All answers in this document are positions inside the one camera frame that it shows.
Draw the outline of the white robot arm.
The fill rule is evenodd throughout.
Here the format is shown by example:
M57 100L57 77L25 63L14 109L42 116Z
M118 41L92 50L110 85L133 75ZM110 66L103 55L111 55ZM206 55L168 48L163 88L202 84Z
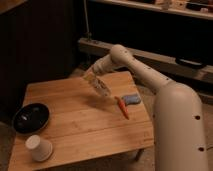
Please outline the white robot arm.
M209 171L202 101L189 86L176 82L137 60L127 48L116 44L85 73L94 88L109 95L99 80L126 67L155 95L153 105L155 171Z

